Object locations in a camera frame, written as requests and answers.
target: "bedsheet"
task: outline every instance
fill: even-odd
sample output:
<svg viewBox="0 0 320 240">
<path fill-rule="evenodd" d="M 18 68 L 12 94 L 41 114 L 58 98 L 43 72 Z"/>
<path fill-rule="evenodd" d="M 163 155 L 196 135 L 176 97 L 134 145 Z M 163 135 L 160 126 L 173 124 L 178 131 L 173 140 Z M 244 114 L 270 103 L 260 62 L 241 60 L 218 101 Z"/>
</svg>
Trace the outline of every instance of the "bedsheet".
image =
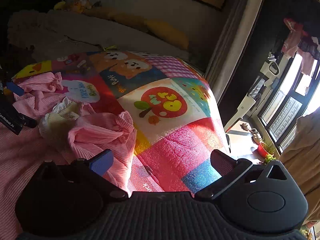
<svg viewBox="0 0 320 240">
<path fill-rule="evenodd" d="M 19 83 L 61 72 L 58 93 L 97 113 L 127 110 L 137 129 L 130 191 L 196 193 L 220 175 L 210 154 L 227 153 L 217 104 L 207 82 L 181 59 L 129 51 L 87 52 L 26 66 Z"/>
</svg>

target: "pillow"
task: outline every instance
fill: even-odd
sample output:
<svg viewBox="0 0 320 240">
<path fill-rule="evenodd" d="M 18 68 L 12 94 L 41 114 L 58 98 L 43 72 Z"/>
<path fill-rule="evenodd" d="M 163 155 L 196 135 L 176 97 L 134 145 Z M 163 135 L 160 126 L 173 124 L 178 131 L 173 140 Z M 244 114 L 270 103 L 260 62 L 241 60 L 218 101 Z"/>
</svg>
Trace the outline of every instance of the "pillow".
<svg viewBox="0 0 320 240">
<path fill-rule="evenodd" d="M 117 11 L 112 7 L 92 7 L 91 9 L 85 9 L 83 14 L 105 20 L 113 20 Z"/>
<path fill-rule="evenodd" d="M 117 23 L 132 27 L 142 32 L 148 32 L 147 26 L 144 24 L 145 19 L 141 16 L 132 14 L 119 13 L 113 18 Z"/>
<path fill-rule="evenodd" d="M 156 36 L 180 49 L 188 49 L 189 39 L 182 31 L 161 20 L 146 20 L 145 25 Z"/>
</svg>

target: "yellow patch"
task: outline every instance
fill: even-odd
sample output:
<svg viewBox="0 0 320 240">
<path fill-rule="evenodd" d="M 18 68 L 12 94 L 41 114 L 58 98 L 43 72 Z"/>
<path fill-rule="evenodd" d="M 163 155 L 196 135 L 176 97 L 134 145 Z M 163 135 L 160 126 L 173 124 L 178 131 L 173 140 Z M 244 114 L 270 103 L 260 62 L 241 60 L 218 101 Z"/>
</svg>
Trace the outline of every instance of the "yellow patch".
<svg viewBox="0 0 320 240">
<path fill-rule="evenodd" d="M 51 60 L 46 60 L 39 63 L 27 65 L 18 74 L 16 74 L 15 78 L 30 77 L 50 71 L 52 71 Z"/>
<path fill-rule="evenodd" d="M 148 149 L 151 145 L 148 139 L 144 136 L 144 134 L 138 129 L 137 125 L 133 123 L 135 129 L 137 129 L 137 140 L 136 146 L 134 147 L 134 154 L 138 155 L 142 153 L 144 150 Z"/>
</svg>

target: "window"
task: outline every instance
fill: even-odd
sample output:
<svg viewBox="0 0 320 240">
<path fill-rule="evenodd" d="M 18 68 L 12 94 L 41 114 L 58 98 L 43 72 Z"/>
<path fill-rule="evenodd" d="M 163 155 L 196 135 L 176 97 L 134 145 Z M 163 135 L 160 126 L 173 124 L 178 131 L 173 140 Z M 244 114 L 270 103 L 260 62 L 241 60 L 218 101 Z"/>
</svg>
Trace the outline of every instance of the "window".
<svg viewBox="0 0 320 240">
<path fill-rule="evenodd" d="M 320 106 L 319 65 L 314 60 L 311 75 L 301 73 L 302 57 L 290 59 L 280 81 L 258 117 L 282 152 L 294 139 L 296 121 Z"/>
</svg>

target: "sunlit floor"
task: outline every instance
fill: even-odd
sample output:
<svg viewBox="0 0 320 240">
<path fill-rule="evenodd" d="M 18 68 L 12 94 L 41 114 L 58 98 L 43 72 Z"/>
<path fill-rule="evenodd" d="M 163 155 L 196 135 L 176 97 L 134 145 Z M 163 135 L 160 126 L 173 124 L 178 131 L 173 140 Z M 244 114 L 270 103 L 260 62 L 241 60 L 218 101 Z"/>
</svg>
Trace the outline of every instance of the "sunlit floor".
<svg viewBox="0 0 320 240">
<path fill-rule="evenodd" d="M 242 128 L 242 123 L 244 121 L 238 121 L 227 132 L 230 137 L 230 156 L 236 160 L 240 158 L 251 160 L 253 164 L 263 162 L 264 159 L 257 152 L 258 145 L 252 140 L 252 134 Z"/>
</svg>

